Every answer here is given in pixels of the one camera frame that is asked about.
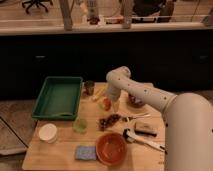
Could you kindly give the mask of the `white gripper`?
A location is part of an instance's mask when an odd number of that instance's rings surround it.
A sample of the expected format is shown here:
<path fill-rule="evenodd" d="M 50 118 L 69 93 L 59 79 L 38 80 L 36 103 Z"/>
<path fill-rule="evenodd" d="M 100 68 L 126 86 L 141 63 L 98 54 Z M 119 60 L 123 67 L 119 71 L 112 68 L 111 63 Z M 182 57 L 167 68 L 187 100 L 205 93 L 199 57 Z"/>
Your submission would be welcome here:
<path fill-rule="evenodd" d="M 111 101 L 115 101 L 112 103 L 113 105 L 113 111 L 114 112 L 118 112 L 119 110 L 119 106 L 120 106 L 120 101 L 119 98 L 121 96 L 121 91 L 118 89 L 109 89 L 107 91 L 107 97 L 111 100 Z M 104 99 L 99 100 L 98 105 L 101 109 L 105 110 L 105 102 Z"/>

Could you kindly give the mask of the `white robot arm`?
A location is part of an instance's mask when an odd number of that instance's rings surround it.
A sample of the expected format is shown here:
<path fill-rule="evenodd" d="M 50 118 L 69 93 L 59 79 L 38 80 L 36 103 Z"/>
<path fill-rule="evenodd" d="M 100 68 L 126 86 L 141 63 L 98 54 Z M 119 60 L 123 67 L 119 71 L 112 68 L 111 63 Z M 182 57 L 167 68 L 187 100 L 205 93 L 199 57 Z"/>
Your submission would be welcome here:
<path fill-rule="evenodd" d="M 213 171 L 213 105 L 195 93 L 173 94 L 131 79 L 122 66 L 106 74 L 106 95 L 117 101 L 121 91 L 162 114 L 165 124 L 164 171 Z"/>

